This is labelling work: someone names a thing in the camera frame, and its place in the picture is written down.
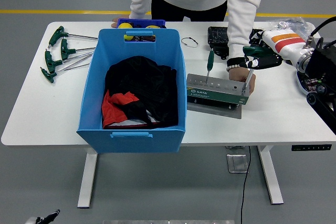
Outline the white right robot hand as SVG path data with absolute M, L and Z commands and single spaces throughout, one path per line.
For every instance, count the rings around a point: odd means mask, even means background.
M 314 49 L 308 47 L 300 35 L 291 29 L 262 31 L 256 35 L 263 45 L 244 47 L 247 59 L 239 64 L 241 67 L 267 69 L 289 60 L 298 71 L 305 71 Z

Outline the person's left hand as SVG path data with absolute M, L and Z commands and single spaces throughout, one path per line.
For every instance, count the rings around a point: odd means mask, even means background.
M 229 80 L 245 82 L 248 77 L 249 70 L 247 68 L 241 68 L 241 67 L 232 68 L 228 71 L 228 74 L 229 74 Z M 256 75 L 253 74 L 249 82 L 249 94 L 252 94 L 254 91 L 255 81 L 256 81 Z

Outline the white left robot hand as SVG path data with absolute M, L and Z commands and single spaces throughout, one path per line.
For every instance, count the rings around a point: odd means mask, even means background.
M 30 217 L 26 220 L 25 224 L 49 224 L 53 222 L 56 217 L 60 214 L 60 209 L 55 210 L 53 213 L 46 217 Z

